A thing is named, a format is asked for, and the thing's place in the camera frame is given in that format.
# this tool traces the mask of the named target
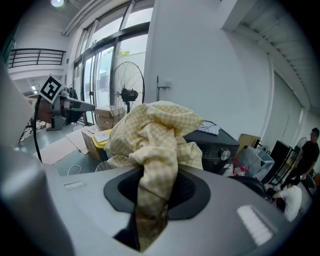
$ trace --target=ceiling light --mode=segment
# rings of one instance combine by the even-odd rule
[[[51,4],[54,7],[60,7],[64,4],[64,0],[51,0]]]

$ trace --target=white shirt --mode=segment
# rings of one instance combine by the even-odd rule
[[[302,201],[301,189],[297,186],[292,186],[279,192],[279,195],[285,200],[284,216],[289,222],[292,222],[300,209]]]

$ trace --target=metal railing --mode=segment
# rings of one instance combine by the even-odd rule
[[[62,65],[64,50],[21,48],[11,51],[8,68],[31,65]]]

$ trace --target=man in black shirt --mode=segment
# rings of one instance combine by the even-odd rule
[[[284,187],[288,185],[290,180],[294,177],[295,185],[298,185],[300,182],[300,176],[302,176],[301,180],[304,180],[306,176],[312,171],[319,156],[319,146],[317,143],[319,133],[320,131],[318,128],[312,129],[310,140],[307,141],[302,147],[302,155],[297,161],[297,165],[293,167],[293,170],[281,185],[281,189],[284,189]]]

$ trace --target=patterned cloth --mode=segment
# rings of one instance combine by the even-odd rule
[[[186,107],[158,101],[135,107],[112,129],[104,147],[114,155],[108,164],[112,168],[144,166],[135,209],[141,251],[167,224],[167,205],[178,163],[203,169],[201,150],[195,142],[183,139],[203,121]]]

